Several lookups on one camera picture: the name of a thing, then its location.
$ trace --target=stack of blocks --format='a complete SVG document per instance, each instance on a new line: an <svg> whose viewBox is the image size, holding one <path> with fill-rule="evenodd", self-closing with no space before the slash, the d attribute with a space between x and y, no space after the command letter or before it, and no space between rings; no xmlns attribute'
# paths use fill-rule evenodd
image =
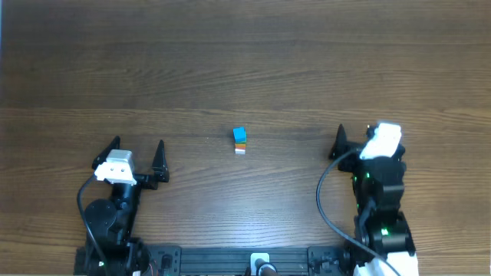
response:
<svg viewBox="0 0 491 276"><path fill-rule="evenodd" d="M233 129L233 137L236 139L236 154L246 154L246 129L243 126Z"/></svg>

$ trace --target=wooden tabletop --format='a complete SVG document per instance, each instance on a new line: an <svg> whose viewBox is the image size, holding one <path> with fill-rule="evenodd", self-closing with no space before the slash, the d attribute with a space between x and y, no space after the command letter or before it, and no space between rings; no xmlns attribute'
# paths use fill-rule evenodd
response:
<svg viewBox="0 0 491 276"><path fill-rule="evenodd" d="M420 273L489 273L490 76L487 0L4 0L0 273L72 273L75 197L116 135L138 172L166 144L170 182L137 215L146 243L340 245L315 187L338 124L361 142L377 120L403 127ZM322 198L352 234L349 178Z"/></svg>

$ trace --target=wood grain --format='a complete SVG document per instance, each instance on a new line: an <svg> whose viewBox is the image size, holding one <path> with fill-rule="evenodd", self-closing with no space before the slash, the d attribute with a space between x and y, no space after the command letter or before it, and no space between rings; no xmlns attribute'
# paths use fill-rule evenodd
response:
<svg viewBox="0 0 491 276"><path fill-rule="evenodd" d="M489 273L491 2L4 0L0 273L70 274L75 196L115 135L171 181L136 235L186 247L333 245L315 187L339 123L401 123L421 274ZM245 126L247 154L233 153ZM84 201L108 196L93 185ZM323 190L352 233L349 175Z"/></svg>

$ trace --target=black cable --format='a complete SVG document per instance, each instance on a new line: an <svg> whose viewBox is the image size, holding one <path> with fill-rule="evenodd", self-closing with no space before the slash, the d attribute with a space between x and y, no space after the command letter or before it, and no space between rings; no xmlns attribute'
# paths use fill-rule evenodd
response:
<svg viewBox="0 0 491 276"><path fill-rule="evenodd" d="M94 245L95 251L97 251L97 253L99 254L99 258L103 262L102 266L104 268L104 271L106 272L106 276L110 276L109 268L107 267L109 264L107 263L106 256L102 252L101 247L99 247L99 244L97 243L97 241L94 238L94 235L92 234L91 228L87 223L87 218L85 217L84 207L82 206L82 194L84 193L85 188L87 188L87 186L91 184L91 182L94 181L95 178L96 176L93 174L89 179L87 179L87 181L82 185L82 187L80 187L80 190L78 190L78 194L77 194L78 211L80 211L80 216L82 217L82 221L85 224L85 228L87 229L89 238L91 238L92 245Z"/></svg>
<svg viewBox="0 0 491 276"><path fill-rule="evenodd" d="M326 214L324 213L324 210L322 209L322 205L321 205L321 187L322 187L322 183L324 182L324 179L325 177L330 173L330 171L333 170L333 168L335 168L339 163L340 161L342 161L344 158L350 156L351 154L353 153L356 153L358 152L359 149L352 149L350 151L348 151L347 153L339 156L336 160L334 160L331 165L328 166L328 168L324 171L324 173L322 174L321 176L321 179L319 179L319 184L317 185L317 192L316 192L316 195L315 195L315 199L317 201L317 207L319 209L319 212L321 213L321 216L322 218L324 219L325 223L327 223L329 225L329 227L331 227L331 229L338 233L338 235L340 235L341 237L343 237L344 239L346 239L347 241L349 241L351 244L353 245L356 245L357 247L359 247L360 249L362 249L363 251L366 251L368 254L370 255L373 255L375 258L379 258L383 263L385 263L390 269L392 269L392 271L397 275L397 276L400 276L399 272L397 272L397 270L391 265L389 264L388 261L386 261L384 259L384 257L382 257L381 255L379 255L377 252L369 249L368 246L366 245L363 245L361 244L359 241L355 240L354 238L350 237L349 235L345 234L343 231L341 231L339 228L337 228L330 220L329 218L326 216Z"/></svg>

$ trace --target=blue block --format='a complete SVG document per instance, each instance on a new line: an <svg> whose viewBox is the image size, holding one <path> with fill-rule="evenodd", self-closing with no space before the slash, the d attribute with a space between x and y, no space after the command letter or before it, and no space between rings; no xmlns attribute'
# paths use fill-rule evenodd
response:
<svg viewBox="0 0 491 276"><path fill-rule="evenodd" d="M243 126L233 129L233 137L236 139L236 143L247 141L246 129Z"/></svg>

